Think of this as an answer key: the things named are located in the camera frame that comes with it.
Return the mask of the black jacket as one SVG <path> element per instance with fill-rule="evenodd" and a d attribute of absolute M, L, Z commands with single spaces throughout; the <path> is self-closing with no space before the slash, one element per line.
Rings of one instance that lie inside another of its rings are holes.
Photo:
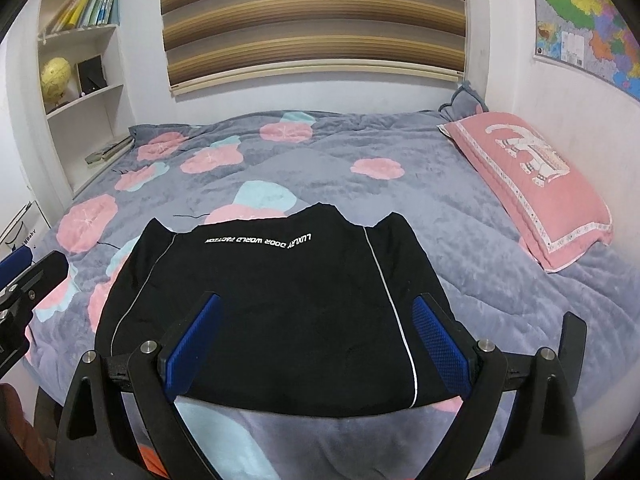
<path fill-rule="evenodd" d="M 448 299 L 400 214 L 357 226 L 317 204 L 186 233 L 152 220 L 107 296 L 96 350 L 160 339 L 209 295 L 219 311 L 194 398 L 352 417 L 470 393 L 468 364 L 431 312 Z"/>

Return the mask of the grey floral bed quilt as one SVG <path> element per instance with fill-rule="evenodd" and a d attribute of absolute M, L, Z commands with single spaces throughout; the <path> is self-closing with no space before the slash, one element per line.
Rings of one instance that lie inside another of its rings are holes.
<path fill-rule="evenodd" d="M 639 359 L 639 271 L 603 244 L 544 272 L 471 164 L 439 131 L 442 115 L 264 113 L 211 126 L 134 127 L 134 148 L 74 200 L 37 255 L 64 252 L 70 275 L 38 307 L 27 364 L 63 401 L 94 341 L 106 296 L 145 225 L 188 232 L 334 205 L 370 226 L 390 212 L 411 224 L 456 317 L 500 348 L 558 340 L 562 316 L 588 325 L 575 399 L 591 408 Z"/>

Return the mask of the white bookshelf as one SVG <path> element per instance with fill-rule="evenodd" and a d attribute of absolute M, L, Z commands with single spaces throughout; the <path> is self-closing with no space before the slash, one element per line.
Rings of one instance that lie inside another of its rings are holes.
<path fill-rule="evenodd" d="M 38 62 L 56 157 L 78 195 L 130 148 L 119 0 L 40 0 Z"/>

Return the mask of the yellow globe ball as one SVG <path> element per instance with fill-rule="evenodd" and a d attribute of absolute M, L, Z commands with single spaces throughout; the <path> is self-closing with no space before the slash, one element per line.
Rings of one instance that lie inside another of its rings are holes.
<path fill-rule="evenodd" d="M 76 98 L 72 64 L 66 58 L 51 58 L 42 66 L 40 89 L 46 107 L 55 108 Z"/>

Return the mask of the black box on shelf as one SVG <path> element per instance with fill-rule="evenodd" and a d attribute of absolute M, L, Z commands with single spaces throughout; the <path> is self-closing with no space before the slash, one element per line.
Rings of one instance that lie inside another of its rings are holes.
<path fill-rule="evenodd" d="M 76 65 L 81 96 L 96 92 L 107 87 L 102 58 L 97 55 Z"/>

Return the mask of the pink pillow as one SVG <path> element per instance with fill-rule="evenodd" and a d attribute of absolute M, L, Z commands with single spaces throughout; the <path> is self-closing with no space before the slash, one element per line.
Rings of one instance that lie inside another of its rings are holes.
<path fill-rule="evenodd" d="M 486 112 L 439 130 L 480 174 L 520 233 L 520 245 L 548 273 L 597 243 L 611 244 L 611 211 L 582 173 L 524 119 Z"/>

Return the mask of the striped window blind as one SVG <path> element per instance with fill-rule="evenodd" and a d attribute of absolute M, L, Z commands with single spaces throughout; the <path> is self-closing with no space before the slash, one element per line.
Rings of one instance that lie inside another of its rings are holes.
<path fill-rule="evenodd" d="M 220 84 L 353 72 L 456 81 L 465 0 L 160 0 L 178 96 Z"/>

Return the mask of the grey pillow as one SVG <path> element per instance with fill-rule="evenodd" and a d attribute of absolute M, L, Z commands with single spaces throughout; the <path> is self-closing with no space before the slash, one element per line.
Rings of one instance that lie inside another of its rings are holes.
<path fill-rule="evenodd" d="M 483 98 L 464 80 L 448 103 L 438 108 L 439 114 L 450 122 L 470 116 L 487 113 L 489 110 Z"/>

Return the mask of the wall map poster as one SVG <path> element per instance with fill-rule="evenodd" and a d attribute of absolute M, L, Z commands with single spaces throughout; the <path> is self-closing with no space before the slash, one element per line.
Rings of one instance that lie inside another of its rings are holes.
<path fill-rule="evenodd" d="M 535 16 L 536 55 L 638 99 L 639 43 L 612 0 L 535 0 Z"/>

